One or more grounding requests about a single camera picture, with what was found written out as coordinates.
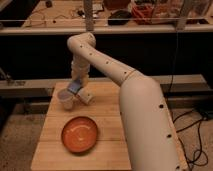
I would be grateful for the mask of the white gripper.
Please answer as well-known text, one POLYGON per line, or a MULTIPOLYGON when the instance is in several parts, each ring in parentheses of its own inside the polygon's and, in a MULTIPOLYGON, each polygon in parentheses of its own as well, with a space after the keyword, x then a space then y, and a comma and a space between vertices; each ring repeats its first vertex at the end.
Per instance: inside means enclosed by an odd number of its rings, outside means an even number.
POLYGON ((79 82, 83 87, 85 87, 89 82, 88 74, 79 75, 77 72, 72 71, 71 76, 73 81, 79 82))

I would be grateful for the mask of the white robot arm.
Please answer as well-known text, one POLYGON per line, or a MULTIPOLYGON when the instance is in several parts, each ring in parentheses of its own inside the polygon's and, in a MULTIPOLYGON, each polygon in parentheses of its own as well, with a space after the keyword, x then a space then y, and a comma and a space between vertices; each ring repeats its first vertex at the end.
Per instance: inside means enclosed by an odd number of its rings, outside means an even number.
POLYGON ((168 107, 153 78, 95 49, 87 32, 70 37, 73 62, 90 64, 119 87, 119 108, 132 171, 182 171, 168 107))

